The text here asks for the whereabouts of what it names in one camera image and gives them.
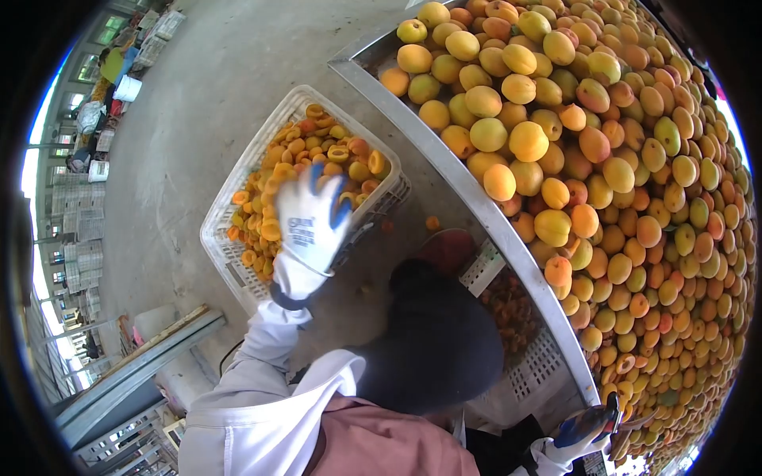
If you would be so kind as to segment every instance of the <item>work glove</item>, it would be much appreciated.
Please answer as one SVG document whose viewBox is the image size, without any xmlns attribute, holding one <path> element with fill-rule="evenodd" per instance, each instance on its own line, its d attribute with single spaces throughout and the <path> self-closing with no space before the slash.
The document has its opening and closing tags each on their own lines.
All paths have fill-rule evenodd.
<svg viewBox="0 0 762 476">
<path fill-rule="evenodd" d="M 275 207 L 280 221 L 281 252 L 274 261 L 273 300 L 288 310 L 299 310 L 324 281 L 351 219 L 349 199 L 337 205 L 347 178 L 331 177 L 317 190 L 322 165 L 313 165 L 297 181 L 280 185 Z"/>
<path fill-rule="evenodd" d="M 569 466 L 577 458 L 606 448 L 610 444 L 611 427 L 612 415 L 606 406 L 590 407 L 561 423 L 560 434 L 545 447 L 545 456 L 559 465 Z"/>
</svg>

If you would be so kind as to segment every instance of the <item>person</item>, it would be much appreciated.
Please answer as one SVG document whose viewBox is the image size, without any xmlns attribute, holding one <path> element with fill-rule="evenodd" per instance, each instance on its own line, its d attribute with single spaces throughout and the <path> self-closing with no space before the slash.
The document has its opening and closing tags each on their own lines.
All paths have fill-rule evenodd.
<svg viewBox="0 0 762 476">
<path fill-rule="evenodd" d="M 101 76 L 106 78 L 115 87 L 119 87 L 122 77 L 132 68 L 135 58 L 140 53 L 132 46 L 134 38 L 121 48 L 103 48 L 98 57 L 98 65 L 101 67 Z"/>
<path fill-rule="evenodd" d="M 312 319 L 309 297 L 332 276 L 350 224 L 350 203 L 336 203 L 345 178 L 317 190 L 321 175 L 316 165 L 281 185 L 282 251 L 271 297 L 259 303 L 219 384 L 191 405 L 180 473 L 479 474 L 472 453 L 432 423 L 489 389 L 503 367 L 492 317 L 456 278 L 475 250 L 463 230 L 437 233 L 393 270 L 381 337 L 332 350 L 287 383 L 297 328 Z M 572 460 L 608 443 L 607 436 L 592 443 L 602 431 L 596 426 L 564 448 L 538 439 L 511 470 L 564 474 Z"/>
<path fill-rule="evenodd" d="M 66 167 L 75 174 L 84 174 L 90 168 L 90 150 L 81 147 L 74 152 L 74 155 L 66 156 Z"/>
</svg>

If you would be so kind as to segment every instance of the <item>yellow shirt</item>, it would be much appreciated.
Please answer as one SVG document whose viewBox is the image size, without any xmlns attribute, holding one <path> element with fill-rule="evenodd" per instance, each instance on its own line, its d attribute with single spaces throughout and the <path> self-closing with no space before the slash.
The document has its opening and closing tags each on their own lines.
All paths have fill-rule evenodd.
<svg viewBox="0 0 762 476">
<path fill-rule="evenodd" d="M 123 64 L 124 58 L 121 55 L 120 49 L 114 48 L 111 50 L 111 53 L 108 53 L 106 61 L 101 66 L 101 76 L 113 84 L 117 80 Z"/>
</svg>

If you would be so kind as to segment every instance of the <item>white sleeve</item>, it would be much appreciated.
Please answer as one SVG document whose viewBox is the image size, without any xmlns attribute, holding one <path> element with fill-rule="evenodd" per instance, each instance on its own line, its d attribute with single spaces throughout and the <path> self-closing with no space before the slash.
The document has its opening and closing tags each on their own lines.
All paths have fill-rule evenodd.
<svg viewBox="0 0 762 476">
<path fill-rule="evenodd" d="M 309 311 L 287 311 L 268 299 L 248 322 L 248 332 L 219 384 L 201 395 L 191 410 L 262 405 L 290 396 L 288 359 L 298 340 L 297 326 L 312 319 Z"/>
<path fill-rule="evenodd" d="M 534 440 L 530 445 L 532 456 L 537 463 L 537 476 L 561 476 L 572 471 L 572 464 L 564 466 L 562 463 L 554 462 L 543 453 L 545 445 L 552 445 L 553 438 L 540 438 Z M 529 476 L 529 472 L 524 466 L 519 466 L 510 476 Z"/>
</svg>

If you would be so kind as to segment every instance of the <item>cable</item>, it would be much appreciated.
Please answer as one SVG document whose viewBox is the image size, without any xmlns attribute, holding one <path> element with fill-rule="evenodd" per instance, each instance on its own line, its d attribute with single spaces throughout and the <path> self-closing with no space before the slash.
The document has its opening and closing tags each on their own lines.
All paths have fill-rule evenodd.
<svg viewBox="0 0 762 476">
<path fill-rule="evenodd" d="M 223 357 L 223 359 L 219 361 L 219 376 L 220 376 L 220 377 L 222 377 L 222 376 L 223 376 L 223 363 L 225 362 L 225 359 L 227 359 L 228 357 L 230 357 L 230 354 L 232 354 L 232 353 L 233 353 L 233 350 L 236 350 L 236 349 L 238 349 L 238 347 L 239 347 L 239 346 L 240 346 L 242 343 L 243 343 L 243 339 L 241 339 L 241 342 L 239 342 L 239 343 L 237 343 L 235 346 L 233 346 L 233 348 L 232 348 L 231 350 L 228 350 L 228 353 L 227 353 L 227 354 L 225 354 L 225 356 Z"/>
</svg>

